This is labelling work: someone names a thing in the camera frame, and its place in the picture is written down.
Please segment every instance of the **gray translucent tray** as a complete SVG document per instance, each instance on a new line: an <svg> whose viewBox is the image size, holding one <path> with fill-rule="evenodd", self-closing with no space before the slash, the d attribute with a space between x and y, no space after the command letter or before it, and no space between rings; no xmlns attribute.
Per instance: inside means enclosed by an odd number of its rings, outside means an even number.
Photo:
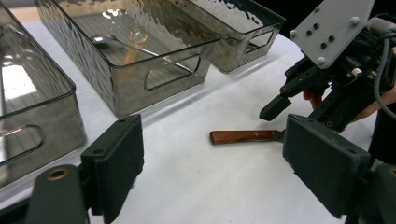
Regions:
<svg viewBox="0 0 396 224"><path fill-rule="evenodd" d="M118 117L205 81L218 35L167 0L35 0L39 15ZM115 41L93 44L92 37Z"/></svg>
<svg viewBox="0 0 396 224"><path fill-rule="evenodd" d="M220 36L212 63L232 72L268 53L285 19L250 0L171 0Z"/></svg>
<svg viewBox="0 0 396 224"><path fill-rule="evenodd" d="M0 187L85 142L74 83L0 3Z"/></svg>

